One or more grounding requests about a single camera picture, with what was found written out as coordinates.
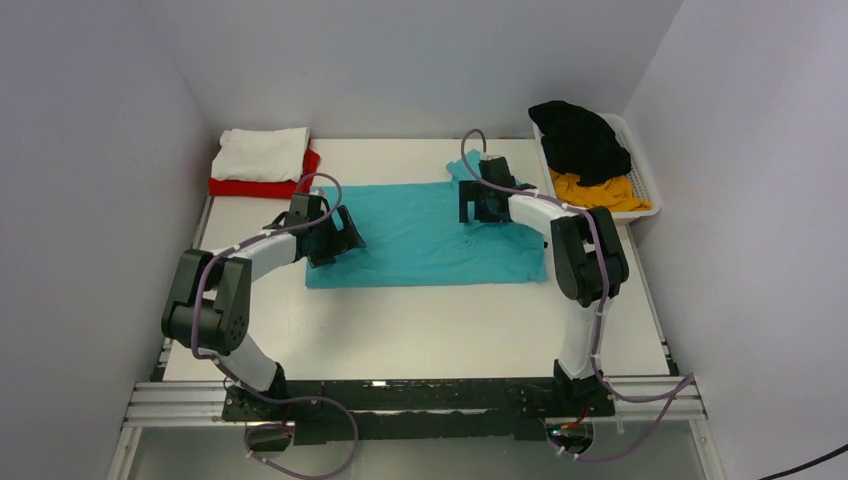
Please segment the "teal t shirt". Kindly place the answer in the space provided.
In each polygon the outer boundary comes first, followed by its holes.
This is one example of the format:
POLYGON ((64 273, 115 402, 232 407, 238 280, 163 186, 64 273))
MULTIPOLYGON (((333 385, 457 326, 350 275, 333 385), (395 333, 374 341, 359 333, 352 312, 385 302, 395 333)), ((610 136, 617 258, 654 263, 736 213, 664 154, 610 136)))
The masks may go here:
POLYGON ((544 239, 516 223, 462 223, 459 183, 479 171, 481 153, 446 165, 445 182, 329 188, 349 209, 366 245, 323 267, 309 266, 310 289, 523 284, 548 279, 544 239))

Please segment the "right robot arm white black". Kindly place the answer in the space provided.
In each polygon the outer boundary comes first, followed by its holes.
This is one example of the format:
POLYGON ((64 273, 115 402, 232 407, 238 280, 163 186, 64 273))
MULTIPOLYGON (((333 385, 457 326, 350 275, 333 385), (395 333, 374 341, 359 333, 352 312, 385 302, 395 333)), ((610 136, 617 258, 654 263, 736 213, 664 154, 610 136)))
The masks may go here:
POLYGON ((603 324, 611 300, 629 278, 612 215, 602 207, 565 204, 518 183, 503 157, 485 155, 476 167, 467 157, 461 162, 472 178, 459 183, 459 220, 514 223, 541 234, 552 251, 559 290, 580 308, 570 318, 550 391, 555 409, 574 415, 608 386, 600 369, 603 324))

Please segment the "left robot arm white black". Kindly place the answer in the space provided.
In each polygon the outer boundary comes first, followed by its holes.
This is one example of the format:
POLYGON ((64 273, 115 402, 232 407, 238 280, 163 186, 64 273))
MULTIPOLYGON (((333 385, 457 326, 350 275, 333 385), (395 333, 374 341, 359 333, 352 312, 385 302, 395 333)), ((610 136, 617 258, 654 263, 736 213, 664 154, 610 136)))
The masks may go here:
POLYGON ((248 407, 264 420, 287 406, 283 367, 249 335, 253 284, 301 260, 312 267, 335 263, 362 249, 349 209, 313 193, 296 193, 288 210, 259 233, 216 252, 188 249, 178 261, 161 318, 163 335, 201 360, 213 362, 248 394, 248 407))

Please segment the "red folded t shirt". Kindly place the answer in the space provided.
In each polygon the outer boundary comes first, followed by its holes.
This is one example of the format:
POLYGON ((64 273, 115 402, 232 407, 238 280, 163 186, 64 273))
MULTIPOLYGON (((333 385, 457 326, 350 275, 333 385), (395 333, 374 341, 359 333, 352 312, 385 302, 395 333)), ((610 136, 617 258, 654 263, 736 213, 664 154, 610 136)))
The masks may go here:
POLYGON ((306 192, 312 180, 300 182, 251 182, 240 180, 216 180, 209 178, 208 194, 212 197, 249 197, 289 200, 294 193, 306 192))

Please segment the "white folded t shirt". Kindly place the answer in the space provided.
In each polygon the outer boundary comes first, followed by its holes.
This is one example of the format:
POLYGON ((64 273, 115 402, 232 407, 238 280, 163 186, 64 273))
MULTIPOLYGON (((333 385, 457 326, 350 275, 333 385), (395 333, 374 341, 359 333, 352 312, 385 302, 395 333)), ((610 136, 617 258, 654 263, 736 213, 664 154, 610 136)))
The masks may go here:
POLYGON ((211 178, 276 183, 298 180, 310 140, 308 127, 273 131, 225 130, 211 178))

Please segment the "black t shirt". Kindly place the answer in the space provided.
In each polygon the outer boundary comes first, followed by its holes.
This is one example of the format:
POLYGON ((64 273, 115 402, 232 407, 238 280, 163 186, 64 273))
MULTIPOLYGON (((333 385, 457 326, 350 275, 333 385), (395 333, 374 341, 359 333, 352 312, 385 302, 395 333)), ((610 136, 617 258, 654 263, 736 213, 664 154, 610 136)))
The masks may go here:
POLYGON ((530 107, 528 115, 540 131, 548 167, 576 175, 580 186, 600 185, 631 172, 631 154, 599 114, 553 100, 530 107))

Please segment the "yellow t shirt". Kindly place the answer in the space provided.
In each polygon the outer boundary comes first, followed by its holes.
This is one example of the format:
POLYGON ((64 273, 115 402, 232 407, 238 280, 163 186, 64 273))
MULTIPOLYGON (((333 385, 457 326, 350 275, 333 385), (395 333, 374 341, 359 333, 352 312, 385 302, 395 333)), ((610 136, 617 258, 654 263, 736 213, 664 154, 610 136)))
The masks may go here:
POLYGON ((648 200, 634 193, 632 183, 625 176, 614 177, 593 186, 579 185, 576 174, 549 171, 557 198, 563 203, 589 209, 604 207, 611 212, 640 212, 653 208, 648 200))

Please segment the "white plastic basket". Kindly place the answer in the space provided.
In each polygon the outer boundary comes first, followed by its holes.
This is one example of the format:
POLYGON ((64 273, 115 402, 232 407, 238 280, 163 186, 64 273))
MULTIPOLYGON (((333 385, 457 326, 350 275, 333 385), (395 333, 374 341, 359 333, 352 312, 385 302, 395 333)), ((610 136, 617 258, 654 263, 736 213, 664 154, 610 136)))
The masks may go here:
MULTIPOLYGON (((651 209, 648 210, 613 212, 612 218, 617 225, 627 225, 639 219, 656 215, 660 211, 661 207, 660 194, 654 181, 654 177, 650 171, 647 157, 637 138, 634 136, 629 125, 622 116, 612 113, 599 113, 599 116, 603 118, 604 121, 612 128, 619 145, 630 153, 632 169, 627 175, 627 178, 631 183, 634 195, 637 198, 645 200, 651 204, 651 209)), ((554 196, 555 185, 552 180, 551 173, 547 165, 547 157, 541 143, 542 134, 539 127, 534 122, 532 122, 531 125, 538 162, 541 165, 542 175, 544 178, 544 188, 539 187, 539 189, 554 196)))

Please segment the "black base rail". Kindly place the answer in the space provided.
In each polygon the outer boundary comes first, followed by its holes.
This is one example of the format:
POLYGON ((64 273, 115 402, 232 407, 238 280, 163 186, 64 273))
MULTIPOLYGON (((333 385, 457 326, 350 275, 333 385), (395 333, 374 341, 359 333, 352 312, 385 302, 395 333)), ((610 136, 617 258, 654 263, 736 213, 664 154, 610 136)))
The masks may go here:
POLYGON ((226 422, 293 425, 297 445, 351 439, 420 440, 511 437, 541 440, 542 426, 578 418, 610 418, 609 394, 591 381, 581 387, 552 377, 290 380, 293 406, 263 402, 231 385, 226 422))

